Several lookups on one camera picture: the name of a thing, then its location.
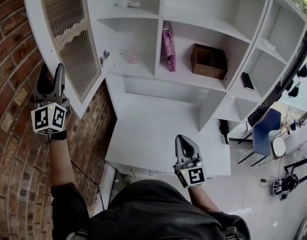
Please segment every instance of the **white floor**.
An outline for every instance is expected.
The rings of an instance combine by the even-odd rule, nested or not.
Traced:
[[[283,176],[285,165],[303,158],[297,154],[286,155],[281,161],[270,160],[251,167],[256,161],[253,155],[238,164],[250,148],[249,143],[230,142],[231,175],[209,179],[202,187],[223,212],[239,215],[246,221],[252,240],[293,240],[301,221],[307,215],[307,180],[291,192],[286,200],[280,201],[279,197],[270,195],[268,187],[260,187],[260,179],[269,181],[271,176],[278,177],[279,165],[280,176]],[[298,167],[294,173],[299,178],[305,176],[307,164]],[[176,176],[160,175],[155,179],[170,183],[189,200],[188,191],[183,189]],[[99,205],[96,205],[98,212],[101,211]]]

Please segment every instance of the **pink book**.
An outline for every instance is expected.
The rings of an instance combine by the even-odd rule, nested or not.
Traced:
[[[170,72],[176,71],[176,53],[173,38],[173,31],[170,21],[165,21],[162,31],[163,41],[168,59],[168,69]]]

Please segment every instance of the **light blue wall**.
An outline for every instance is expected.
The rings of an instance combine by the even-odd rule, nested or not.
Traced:
[[[295,78],[293,79],[293,85],[291,87],[290,90],[293,89],[293,87],[299,82],[301,81],[301,84],[299,86],[299,94],[297,97],[295,98],[289,98],[288,97],[288,91],[284,91],[282,94],[281,99],[279,100],[282,103],[286,103],[289,105],[292,105],[296,108],[299,108],[301,110],[304,110],[307,112],[307,77],[306,78],[299,78],[297,76],[295,76]]]

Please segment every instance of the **door hinge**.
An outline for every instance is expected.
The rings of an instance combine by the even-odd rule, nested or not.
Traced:
[[[101,66],[101,67],[104,66],[104,61],[109,57],[109,55],[110,55],[110,52],[109,52],[109,51],[108,51],[108,52],[107,52],[106,50],[103,51],[103,57],[101,56],[101,57],[99,58],[100,66]]]

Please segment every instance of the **blue chair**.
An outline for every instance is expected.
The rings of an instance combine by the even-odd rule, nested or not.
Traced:
[[[242,163],[253,154],[263,155],[264,157],[262,159],[251,165],[254,166],[271,155],[272,146],[269,139],[269,133],[280,129],[281,118],[282,114],[279,111],[269,108],[262,118],[254,124],[252,127],[252,133],[244,139],[234,139],[235,141],[239,141],[239,143],[250,142],[251,140],[248,140],[247,138],[252,135],[253,151],[238,162],[238,164]]]

